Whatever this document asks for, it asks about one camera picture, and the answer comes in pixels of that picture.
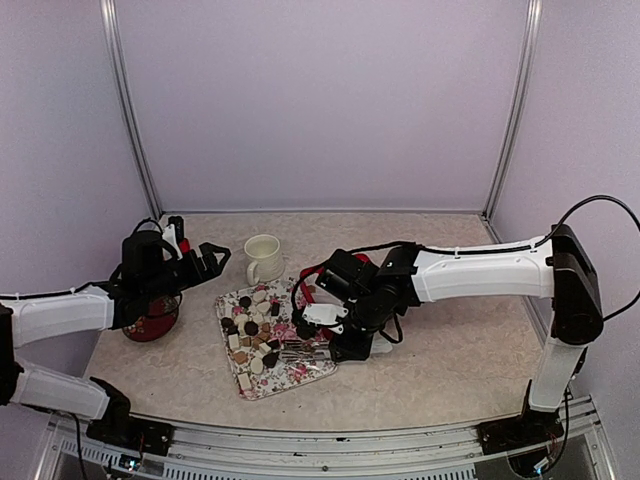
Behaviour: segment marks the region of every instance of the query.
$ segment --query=beige table surface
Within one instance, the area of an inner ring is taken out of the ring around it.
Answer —
[[[243,245],[258,233],[282,241],[287,270],[345,249],[392,240],[455,246],[490,243],[475,215],[256,213],[185,216],[191,245],[229,247],[223,275],[185,293],[180,318],[148,344],[103,332],[87,375],[103,378],[133,411],[166,419],[258,429],[345,431],[431,426],[519,411],[540,346],[521,299],[443,300],[410,310],[405,341],[366,363],[255,402],[242,400],[225,357],[213,303],[246,287]],[[380,255],[372,255],[380,262]]]

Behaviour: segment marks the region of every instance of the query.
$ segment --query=white chocolate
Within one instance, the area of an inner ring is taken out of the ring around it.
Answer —
[[[253,373],[255,373],[256,375],[262,373],[262,370],[264,369],[264,364],[262,363],[262,359],[261,358],[254,358],[253,360],[251,360],[251,371]]]
[[[229,335],[229,348],[234,351],[240,349],[240,337],[238,337],[238,334]]]
[[[236,315],[236,318],[233,319],[236,325],[240,325],[241,323],[246,323],[247,320],[249,320],[249,316],[244,313],[241,313],[240,315]]]
[[[266,343],[261,343],[260,344],[260,351],[266,355],[267,353],[269,353],[271,351],[271,347],[269,345],[267,345]]]
[[[251,380],[247,373],[241,373],[238,375],[238,382],[240,382],[240,388],[242,390],[251,390]]]
[[[266,290],[258,290],[256,293],[253,294],[253,301],[256,303],[260,303],[266,297],[267,297]]]
[[[271,304],[269,302],[262,302],[262,303],[259,303],[256,308],[258,309],[258,312],[264,315],[271,308]]]

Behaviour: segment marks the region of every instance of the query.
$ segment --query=mug handle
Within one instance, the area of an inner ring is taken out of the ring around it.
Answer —
[[[256,275],[256,267],[258,266],[258,262],[251,262],[247,267],[247,282],[252,287],[257,285],[260,281],[260,278]]]

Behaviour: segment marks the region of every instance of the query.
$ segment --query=robotic arm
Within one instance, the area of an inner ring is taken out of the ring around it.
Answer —
[[[148,315],[155,300],[218,277],[231,256],[229,249],[210,243],[201,244],[200,251],[198,256],[188,246],[182,219],[171,217],[162,232],[136,230],[124,240],[122,263],[109,281],[77,291],[0,297],[0,405],[73,413],[92,420],[87,429],[91,438],[166,455],[170,425],[130,417],[129,399],[103,380],[16,361],[14,348],[71,332],[133,325]]]
[[[374,334],[384,334],[391,319],[397,326],[409,307],[462,296],[552,298],[555,315],[522,413],[481,424],[479,431],[486,454],[544,442],[550,433],[560,437],[564,392],[604,322],[596,272],[571,228],[560,225],[550,241],[542,238],[464,249],[407,243],[393,248],[380,267],[336,250],[316,284],[343,306],[311,304],[298,311],[298,335],[311,338],[329,328],[334,361],[366,360]]]

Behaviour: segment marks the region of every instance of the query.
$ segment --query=white mug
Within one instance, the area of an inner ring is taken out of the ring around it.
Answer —
[[[251,263],[247,267],[249,285],[270,282],[284,273],[280,240],[273,235],[256,235],[244,244],[244,253]]]

